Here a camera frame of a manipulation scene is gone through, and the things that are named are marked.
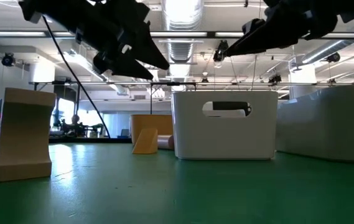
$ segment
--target ventilation duct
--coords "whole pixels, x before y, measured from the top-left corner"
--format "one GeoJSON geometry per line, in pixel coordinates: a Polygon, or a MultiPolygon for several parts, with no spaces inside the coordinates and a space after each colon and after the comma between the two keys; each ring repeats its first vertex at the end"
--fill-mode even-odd
{"type": "Polygon", "coordinates": [[[319,47],[318,49],[314,50],[311,53],[306,54],[302,58],[302,63],[310,64],[322,60],[325,57],[328,57],[339,50],[348,47],[349,45],[354,44],[354,40],[334,40],[330,41],[327,44],[319,47]]]}
{"type": "MultiPolygon", "coordinates": [[[[167,31],[191,31],[199,28],[203,16],[203,0],[162,0],[163,19],[167,31]]],[[[192,43],[178,43],[177,41],[167,44],[168,57],[174,63],[193,62],[192,43]]],[[[176,77],[175,81],[184,81],[189,75],[190,65],[170,65],[169,73],[176,77]]],[[[174,91],[183,90],[179,86],[172,88],[174,91]]]]}

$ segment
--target white storage box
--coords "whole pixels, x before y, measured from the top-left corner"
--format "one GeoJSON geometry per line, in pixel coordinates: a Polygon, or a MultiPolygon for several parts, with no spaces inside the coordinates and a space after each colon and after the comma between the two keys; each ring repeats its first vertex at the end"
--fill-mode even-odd
{"type": "Polygon", "coordinates": [[[281,152],[354,162],[354,85],[280,104],[276,142],[281,152]]]}
{"type": "Polygon", "coordinates": [[[270,159],[274,156],[277,93],[274,91],[178,92],[172,94],[175,155],[180,159],[270,159]],[[246,102],[237,118],[203,111],[208,102],[246,102]]]}

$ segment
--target small wooden block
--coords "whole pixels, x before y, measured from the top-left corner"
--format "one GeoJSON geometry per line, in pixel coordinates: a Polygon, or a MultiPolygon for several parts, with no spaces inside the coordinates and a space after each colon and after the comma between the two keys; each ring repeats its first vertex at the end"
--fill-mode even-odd
{"type": "Polygon", "coordinates": [[[55,99],[54,93],[6,88],[1,115],[0,181],[51,175],[48,136],[55,99]]]}
{"type": "Polygon", "coordinates": [[[143,129],[134,146],[133,154],[157,153],[157,129],[143,129]]]}
{"type": "Polygon", "coordinates": [[[157,137],[157,145],[159,146],[159,149],[174,150],[174,136],[159,135],[157,137]]]}

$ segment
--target ceiling light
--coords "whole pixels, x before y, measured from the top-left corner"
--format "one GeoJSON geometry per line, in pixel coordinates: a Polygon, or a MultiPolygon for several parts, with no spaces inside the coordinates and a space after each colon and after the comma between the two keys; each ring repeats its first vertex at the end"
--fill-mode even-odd
{"type": "Polygon", "coordinates": [[[193,78],[193,77],[190,77],[189,75],[169,75],[166,76],[165,78],[193,78]]]}
{"type": "Polygon", "coordinates": [[[244,35],[243,32],[216,32],[216,37],[242,37],[244,35]]]}
{"type": "Polygon", "coordinates": [[[335,38],[335,39],[354,38],[354,33],[331,33],[325,35],[324,37],[335,38]]]}
{"type": "Polygon", "coordinates": [[[45,37],[44,32],[31,32],[31,31],[0,31],[0,37],[7,36],[7,37],[45,37]]]}
{"type": "MultiPolygon", "coordinates": [[[[204,5],[205,7],[245,7],[245,4],[242,4],[242,3],[236,3],[236,4],[232,4],[232,3],[228,3],[228,4],[224,4],[224,3],[218,3],[218,2],[209,2],[209,3],[206,3],[204,5]]],[[[261,9],[266,9],[268,8],[267,5],[259,5],[259,4],[249,4],[247,5],[247,7],[255,7],[255,8],[261,8],[261,9]]]]}
{"type": "Polygon", "coordinates": [[[166,44],[203,44],[204,41],[202,40],[159,40],[159,43],[166,43],[166,44]]]}
{"type": "Polygon", "coordinates": [[[151,32],[152,37],[206,37],[207,32],[151,32]]]}
{"type": "Polygon", "coordinates": [[[55,38],[58,39],[74,39],[75,35],[69,32],[54,32],[55,38]]]}
{"type": "Polygon", "coordinates": [[[115,83],[117,85],[151,85],[150,82],[110,82],[115,83]]]}

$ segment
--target green table surface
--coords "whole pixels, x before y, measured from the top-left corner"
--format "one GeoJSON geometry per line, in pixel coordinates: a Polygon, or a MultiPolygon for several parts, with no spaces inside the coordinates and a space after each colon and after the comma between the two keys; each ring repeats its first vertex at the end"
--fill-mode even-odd
{"type": "Polygon", "coordinates": [[[0,223],[354,223],[354,164],[181,161],[130,144],[50,146],[49,178],[0,183],[0,223]]]}

